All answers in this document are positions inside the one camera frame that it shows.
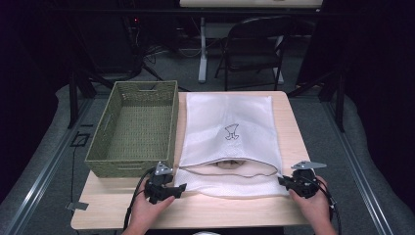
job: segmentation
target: wooden table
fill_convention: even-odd
[[[281,91],[227,92],[226,94],[272,96],[275,125],[283,161],[283,174],[291,175],[291,166],[309,161],[288,98]],[[175,165],[179,163],[186,126],[186,93],[179,93]],[[88,204],[77,210],[71,221],[74,229],[122,228],[138,178],[98,178],[91,171],[80,197]],[[258,227],[307,224],[297,205],[289,197],[228,200],[184,192],[182,198],[163,212],[153,228]]]

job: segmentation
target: forearm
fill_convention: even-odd
[[[142,226],[130,224],[122,233],[122,235],[145,235],[146,232],[147,229],[144,229]]]
[[[312,221],[311,227],[315,235],[335,235],[336,230],[329,220]]]

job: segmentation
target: hand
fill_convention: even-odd
[[[158,202],[153,205],[147,201],[144,195],[144,186],[146,185],[147,180],[145,180],[141,185],[138,192],[141,192],[137,195],[134,206],[131,211],[131,219],[127,229],[122,233],[123,235],[134,234],[141,235],[145,234],[147,230],[150,229],[150,226],[156,221],[162,211],[170,206],[174,201],[174,196],[171,196],[165,199],[162,202]]]
[[[327,186],[327,182],[322,177],[316,176],[316,178]],[[327,197],[321,190],[318,190],[314,196],[308,199],[300,197],[292,189],[289,190],[289,193],[293,200],[299,205],[302,214],[308,220],[316,235],[336,234],[330,222]]]

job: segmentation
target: white cloth bag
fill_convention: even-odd
[[[183,152],[174,184],[215,197],[287,195],[272,97],[187,94]]]

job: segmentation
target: green plastic basket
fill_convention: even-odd
[[[101,116],[85,162],[98,177],[140,177],[174,163],[176,81],[119,81]]]

